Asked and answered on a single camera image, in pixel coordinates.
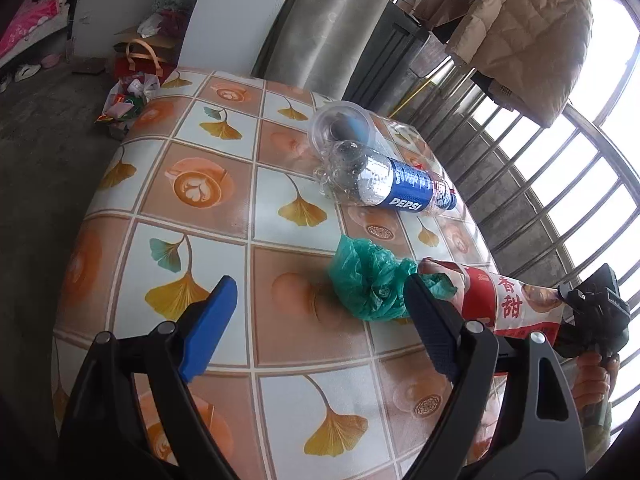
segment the shoe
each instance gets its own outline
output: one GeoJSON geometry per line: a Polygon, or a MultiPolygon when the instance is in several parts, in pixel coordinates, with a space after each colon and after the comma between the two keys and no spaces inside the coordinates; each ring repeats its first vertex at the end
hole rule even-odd
{"type": "Polygon", "coordinates": [[[2,80],[0,80],[0,94],[6,90],[11,82],[11,74],[5,74],[2,80]]]}
{"type": "Polygon", "coordinates": [[[14,79],[17,81],[22,81],[23,79],[27,79],[34,75],[38,70],[40,70],[40,65],[21,65],[15,73],[14,79]]]}

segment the brown jacket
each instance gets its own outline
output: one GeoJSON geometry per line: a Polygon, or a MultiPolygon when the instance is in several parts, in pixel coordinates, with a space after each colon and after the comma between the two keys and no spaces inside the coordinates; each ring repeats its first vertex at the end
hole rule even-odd
{"type": "Polygon", "coordinates": [[[496,102],[541,126],[562,113],[591,39],[590,0],[422,0],[429,28],[462,17],[447,52],[494,79],[496,102]]]}

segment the hand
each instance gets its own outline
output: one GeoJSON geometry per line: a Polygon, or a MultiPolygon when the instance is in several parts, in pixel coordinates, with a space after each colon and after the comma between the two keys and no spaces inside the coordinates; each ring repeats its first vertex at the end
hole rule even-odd
{"type": "Polygon", "coordinates": [[[575,378],[572,395],[575,407],[580,411],[589,404],[596,404],[604,399],[607,392],[613,390],[616,384],[620,360],[612,358],[607,364],[607,370],[600,366],[602,356],[596,352],[585,352],[578,357],[578,375],[575,378]]]}

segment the green plastic bag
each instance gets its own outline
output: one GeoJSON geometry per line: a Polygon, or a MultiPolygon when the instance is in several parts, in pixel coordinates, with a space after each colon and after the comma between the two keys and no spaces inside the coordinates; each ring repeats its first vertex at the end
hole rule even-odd
{"type": "MultiPolygon", "coordinates": [[[[340,302],[355,317],[384,321],[409,316],[402,292],[416,270],[413,260],[398,263],[391,251],[370,240],[343,235],[328,272],[340,302]]],[[[446,274],[424,274],[421,279],[440,300],[450,300],[458,291],[446,274]]]]}

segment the metal screw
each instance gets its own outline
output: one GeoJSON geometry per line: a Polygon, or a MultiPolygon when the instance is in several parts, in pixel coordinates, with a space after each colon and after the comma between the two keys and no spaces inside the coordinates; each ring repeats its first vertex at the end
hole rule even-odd
{"type": "Polygon", "coordinates": [[[104,332],[99,332],[96,336],[94,341],[98,343],[98,345],[104,345],[105,343],[108,343],[111,340],[111,333],[107,332],[106,330],[104,332]]]}
{"type": "Polygon", "coordinates": [[[469,332],[473,332],[474,334],[479,334],[484,330],[484,326],[482,326],[482,323],[479,321],[467,321],[465,326],[469,332]]]}
{"type": "Polygon", "coordinates": [[[175,330],[175,323],[173,321],[163,321],[158,325],[157,330],[162,335],[171,334],[175,330]]]}
{"type": "Polygon", "coordinates": [[[542,344],[546,341],[545,335],[542,332],[531,332],[530,338],[534,343],[542,344]]]}

